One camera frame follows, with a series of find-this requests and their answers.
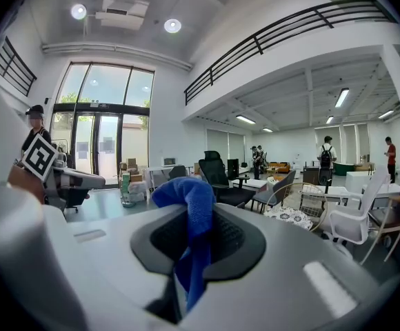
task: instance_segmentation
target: black railing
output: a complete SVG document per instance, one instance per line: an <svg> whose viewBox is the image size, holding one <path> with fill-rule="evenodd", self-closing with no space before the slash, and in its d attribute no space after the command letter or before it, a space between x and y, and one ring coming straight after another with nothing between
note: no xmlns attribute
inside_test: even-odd
<svg viewBox="0 0 400 331"><path fill-rule="evenodd" d="M324 3L284 17L258 32L215 61L185 89L186 104L233 68L276 44L317 28L334 28L350 21L388 21L394 18L376 0L342 0Z"/></svg>
<svg viewBox="0 0 400 331"><path fill-rule="evenodd" d="M36 81L36 76L22 61L7 37L0 49L0 75L26 97Z"/></svg>

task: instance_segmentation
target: blue cloth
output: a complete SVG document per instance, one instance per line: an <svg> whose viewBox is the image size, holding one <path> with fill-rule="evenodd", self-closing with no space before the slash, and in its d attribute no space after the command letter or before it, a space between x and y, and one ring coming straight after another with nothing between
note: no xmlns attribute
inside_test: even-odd
<svg viewBox="0 0 400 331"><path fill-rule="evenodd" d="M175 267L175 273L188 294L189 311L204 291L202 273L211 263L207 233L212 229L212 187L204 181L180 177L160 185L151 196L159 207L188 204L188 248Z"/></svg>

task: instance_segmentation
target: ceiling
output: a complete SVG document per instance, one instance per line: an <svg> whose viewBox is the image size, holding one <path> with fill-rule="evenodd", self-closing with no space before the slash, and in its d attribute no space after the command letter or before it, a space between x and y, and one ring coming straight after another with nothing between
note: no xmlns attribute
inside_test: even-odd
<svg viewBox="0 0 400 331"><path fill-rule="evenodd" d="M349 88L340 108L341 89ZM363 54L297 67L238 94L200 117L260 132L368 121L388 110L400 112L392 79L379 54ZM239 114L256 121L250 125Z"/></svg>
<svg viewBox="0 0 400 331"><path fill-rule="evenodd" d="M101 26L94 17L88 19L88 33L83 35L83 21L70 15L70 7L82 3L88 14L100 11L103 0L26 0L43 44L69 41L121 43L160 52L187 61L213 17L228 0L144 0L150 3L138 31ZM182 29L167 33L163 24L178 19Z"/></svg>

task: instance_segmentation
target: red shirt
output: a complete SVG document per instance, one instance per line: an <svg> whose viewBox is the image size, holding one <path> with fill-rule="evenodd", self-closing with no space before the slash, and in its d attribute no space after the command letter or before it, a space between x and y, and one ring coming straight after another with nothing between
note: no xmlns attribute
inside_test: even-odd
<svg viewBox="0 0 400 331"><path fill-rule="evenodd" d="M388 156L388 164L393 166L396 164L396 147L394 146L393 143L391 143L388 146L388 151L387 152L391 152L394 153L394 156Z"/></svg>

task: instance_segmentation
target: orange sofa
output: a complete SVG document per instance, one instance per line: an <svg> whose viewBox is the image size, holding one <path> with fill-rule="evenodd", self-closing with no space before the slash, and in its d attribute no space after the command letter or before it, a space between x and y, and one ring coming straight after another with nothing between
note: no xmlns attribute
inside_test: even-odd
<svg viewBox="0 0 400 331"><path fill-rule="evenodd" d="M270 162L269 167L278 168L277 173L290 172L290 164L288 162Z"/></svg>

